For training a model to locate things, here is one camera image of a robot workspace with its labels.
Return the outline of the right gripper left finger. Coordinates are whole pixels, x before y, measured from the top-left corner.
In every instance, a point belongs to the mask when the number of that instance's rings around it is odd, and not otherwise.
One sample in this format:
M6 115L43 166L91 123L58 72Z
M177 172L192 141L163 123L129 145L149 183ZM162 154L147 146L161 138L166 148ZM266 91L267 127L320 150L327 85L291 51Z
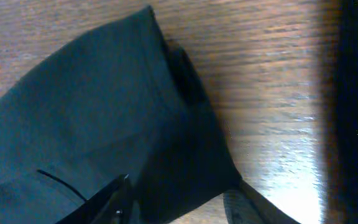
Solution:
M120 175L57 224L127 224L132 213L132 185Z

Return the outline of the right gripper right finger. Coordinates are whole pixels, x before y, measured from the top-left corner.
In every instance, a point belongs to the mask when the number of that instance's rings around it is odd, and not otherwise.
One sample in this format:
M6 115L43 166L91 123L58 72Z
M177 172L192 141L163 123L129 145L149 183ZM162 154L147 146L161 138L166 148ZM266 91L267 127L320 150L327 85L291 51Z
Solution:
M300 224L245 181L223 193L228 224Z

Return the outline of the black leggings red grey waistband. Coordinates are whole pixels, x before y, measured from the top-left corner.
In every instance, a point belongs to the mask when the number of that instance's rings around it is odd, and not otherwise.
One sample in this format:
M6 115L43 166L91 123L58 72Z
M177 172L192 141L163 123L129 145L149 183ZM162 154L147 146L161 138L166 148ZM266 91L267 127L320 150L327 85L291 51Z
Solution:
M241 180L151 7L79 36L0 99L0 223L59 222L120 175L141 223L168 223Z

